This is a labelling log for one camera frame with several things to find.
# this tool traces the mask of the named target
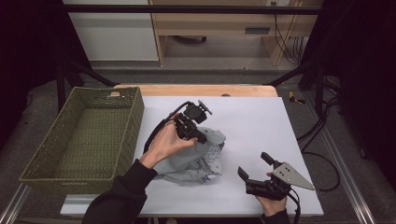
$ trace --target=woven basket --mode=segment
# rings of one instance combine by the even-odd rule
[[[98,194],[134,158],[144,104],[139,88],[74,88],[20,181],[50,194]]]

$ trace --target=gray cloth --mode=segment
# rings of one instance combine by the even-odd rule
[[[197,129],[205,135],[207,141],[204,144],[197,143],[159,162],[154,167],[158,173],[156,179],[163,178],[180,186],[190,186],[204,184],[211,175],[221,175],[219,169],[211,169],[209,163],[212,160],[209,159],[210,155],[222,149],[225,135],[219,130],[214,131],[210,128]]]

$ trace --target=white tabletop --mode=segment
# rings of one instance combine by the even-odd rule
[[[141,217],[257,217],[262,207],[253,195],[245,193],[245,184],[237,174],[241,166],[251,179],[268,179],[273,168],[260,157],[263,151],[278,161],[286,161],[308,181],[306,169],[288,114],[280,97],[184,97],[144,96],[145,112],[139,132],[135,157],[154,127],[186,101],[202,100],[213,112],[199,126],[222,131],[227,140],[221,152],[222,176],[210,183],[181,187],[164,180],[148,185],[148,199]],[[321,216],[323,210],[313,190],[293,187],[301,200],[302,216]],[[81,217],[96,195],[68,195],[61,214]],[[288,212],[296,208],[288,200]]]

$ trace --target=black cable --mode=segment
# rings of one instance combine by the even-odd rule
[[[294,198],[293,197],[293,195],[291,195],[290,194],[290,192],[288,192],[288,196],[296,203],[296,205],[297,205],[297,209],[295,210],[295,212],[296,212],[296,215],[295,215],[295,217],[294,217],[294,224],[297,224],[298,223],[298,220],[300,219],[300,214],[301,214],[301,207],[300,207],[300,198],[299,198],[299,200],[297,201],[297,199],[296,198]]]
[[[303,152],[303,155],[304,155],[304,154],[306,154],[306,155],[317,156],[317,157],[320,157],[320,158],[322,158],[323,160],[327,161],[327,162],[330,164],[330,166],[334,169],[335,174],[337,175],[337,182],[335,183],[334,186],[332,186],[332,187],[329,188],[329,189],[320,189],[320,188],[317,188],[318,190],[320,190],[320,191],[332,191],[332,190],[334,190],[334,189],[337,189],[338,186],[340,186],[340,183],[341,183],[341,176],[340,176],[340,173],[339,173],[338,170],[337,170],[337,167],[335,167],[334,163],[332,163],[329,159],[325,158],[324,156],[319,155],[318,153],[314,153],[314,152]]]
[[[301,149],[302,152],[305,151],[305,149],[309,146],[309,144],[315,139],[315,137],[318,135],[318,133],[321,131],[321,129],[324,127],[324,124],[326,123],[326,119],[329,116],[330,113],[330,108],[334,105],[338,105],[338,100],[336,97],[332,98],[327,104],[326,107],[323,111],[323,114],[320,115],[319,121],[317,124],[314,126],[313,129],[311,129],[308,134],[306,133],[304,135],[304,139],[299,140],[299,143],[301,143],[303,140],[305,140],[316,128],[317,125],[320,125],[315,134],[311,137],[311,139],[308,141],[308,143],[305,144],[305,146]]]
[[[277,44],[279,45],[279,47],[282,49],[282,52],[285,54],[285,57],[286,57],[286,59],[288,60],[289,63],[299,64],[298,60],[296,60],[296,58],[293,57],[293,55],[289,52],[286,39],[283,38],[282,34],[280,33],[280,31],[279,31],[279,29],[278,29],[278,27],[277,27],[277,18],[276,18],[276,14],[274,14],[274,18],[275,18],[275,29],[276,29],[276,30],[275,30],[275,40],[276,40],[276,43],[277,43]],[[286,51],[282,48],[282,46],[281,46],[281,45],[279,44],[279,42],[277,41],[276,33],[279,33],[279,37],[281,38],[281,40],[282,40],[282,42],[283,42],[283,45],[285,46]],[[291,62],[291,61],[290,61],[290,59],[289,59],[289,57],[288,57],[288,54],[289,54],[289,56],[294,60],[294,62]]]
[[[170,113],[169,116],[166,119],[163,119],[158,125],[157,127],[154,128],[154,130],[152,131],[152,133],[150,134],[150,136],[148,137],[148,140],[146,141],[143,153],[147,152],[149,150],[149,145],[151,144],[152,140],[154,139],[155,135],[157,135],[157,133],[160,131],[160,129],[166,124],[166,122],[168,122],[169,120],[171,120],[171,118],[177,113],[177,111],[179,111],[183,106],[185,105],[192,105],[192,102],[188,101],[182,105],[180,105],[174,112]]]
[[[291,57],[291,54],[290,54],[290,52],[289,52],[288,46],[286,45],[286,42],[285,42],[285,40],[283,39],[282,34],[280,33],[279,29],[277,28],[276,14],[274,15],[274,18],[275,18],[275,41],[276,41],[277,45],[280,47],[280,49],[282,50],[282,52],[285,54],[285,57],[286,57],[286,59],[288,60],[288,62],[289,62],[289,63],[297,64],[297,62],[291,62],[291,61],[290,61],[290,59],[289,59],[289,57],[288,57],[288,54],[289,54],[290,57]],[[276,33],[279,33],[280,39],[282,40],[282,42],[283,42],[283,44],[284,44],[284,46],[285,46],[286,52],[285,52],[284,48],[279,44],[279,41],[277,41]]]
[[[298,143],[301,143],[303,140],[305,140],[311,133],[314,132],[314,130],[321,126],[321,123],[324,122],[326,120],[327,114],[329,113],[330,107],[332,107],[333,105],[338,104],[337,98],[333,97],[332,99],[330,99],[328,101],[328,103],[326,104],[326,107],[323,111],[322,115],[319,115],[319,120],[317,121],[317,123],[305,134],[303,134],[300,137],[297,137],[297,141]]]

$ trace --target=human hand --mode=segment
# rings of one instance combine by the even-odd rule
[[[285,197],[284,199],[277,201],[277,200],[271,200],[260,196],[256,196],[256,199],[262,205],[262,210],[266,217],[273,216],[274,214],[285,210],[287,198],[288,197]]]
[[[158,162],[175,155],[180,150],[192,147],[197,142],[197,138],[183,140],[177,136],[175,122],[175,114],[162,129],[155,135],[148,151],[140,158],[140,162],[152,169]]]

